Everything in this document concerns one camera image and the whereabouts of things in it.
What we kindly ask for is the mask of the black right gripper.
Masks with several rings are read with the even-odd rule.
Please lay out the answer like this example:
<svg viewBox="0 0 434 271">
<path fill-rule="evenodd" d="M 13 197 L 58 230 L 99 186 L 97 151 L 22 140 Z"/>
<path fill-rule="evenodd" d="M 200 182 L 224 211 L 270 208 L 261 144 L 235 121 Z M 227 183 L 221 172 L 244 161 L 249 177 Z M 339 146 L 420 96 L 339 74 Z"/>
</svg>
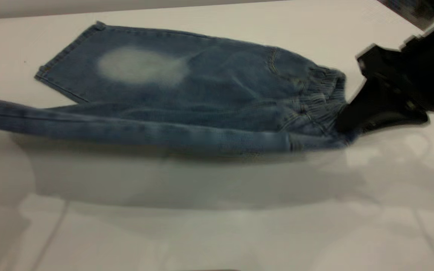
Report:
<svg viewBox="0 0 434 271">
<path fill-rule="evenodd" d="M 434 111 L 434 30 L 400 50 L 371 45 L 358 57 L 364 85 L 338 115 L 338 130 L 366 134 L 429 122 Z"/>
</svg>

